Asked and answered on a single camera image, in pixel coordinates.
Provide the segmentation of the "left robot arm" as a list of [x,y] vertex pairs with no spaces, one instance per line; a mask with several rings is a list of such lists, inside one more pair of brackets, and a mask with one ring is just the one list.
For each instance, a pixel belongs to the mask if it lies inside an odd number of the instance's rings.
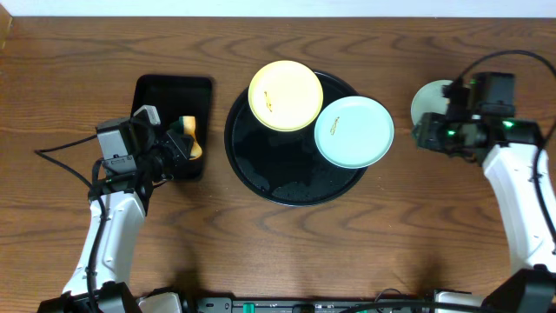
[[111,129],[98,130],[94,138],[103,156],[85,181],[91,218],[83,251],[62,294],[42,301],[39,311],[182,312],[178,292],[158,290],[136,299],[128,281],[154,189],[199,155],[194,132]]

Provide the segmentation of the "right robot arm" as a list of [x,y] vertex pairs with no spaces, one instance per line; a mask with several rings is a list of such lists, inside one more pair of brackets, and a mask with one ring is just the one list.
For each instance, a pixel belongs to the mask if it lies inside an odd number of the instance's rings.
[[555,295],[555,195],[538,124],[511,117],[454,121],[428,112],[412,136],[422,149],[479,164],[496,196],[512,275],[482,307],[549,311]]

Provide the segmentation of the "light blue plate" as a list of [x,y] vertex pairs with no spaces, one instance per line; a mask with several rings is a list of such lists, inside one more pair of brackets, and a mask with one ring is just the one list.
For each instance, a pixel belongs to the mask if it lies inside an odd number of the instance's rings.
[[365,168],[383,158],[394,141],[394,122],[374,99],[343,97],[317,118],[314,140],[330,163],[345,169]]

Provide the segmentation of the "yellow green sponge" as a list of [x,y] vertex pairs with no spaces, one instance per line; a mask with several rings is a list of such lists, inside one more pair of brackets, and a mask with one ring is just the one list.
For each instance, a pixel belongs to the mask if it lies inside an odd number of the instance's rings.
[[170,128],[177,133],[192,138],[192,148],[189,154],[190,160],[196,160],[202,156],[202,147],[196,138],[196,120],[193,116],[182,116],[170,125]]

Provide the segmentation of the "pale green plate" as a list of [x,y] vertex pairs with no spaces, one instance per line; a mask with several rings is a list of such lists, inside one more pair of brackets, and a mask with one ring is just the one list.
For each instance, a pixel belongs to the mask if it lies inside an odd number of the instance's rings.
[[446,114],[448,99],[443,95],[443,88],[452,82],[452,80],[436,80],[418,90],[411,104],[411,118],[414,125],[425,113]]

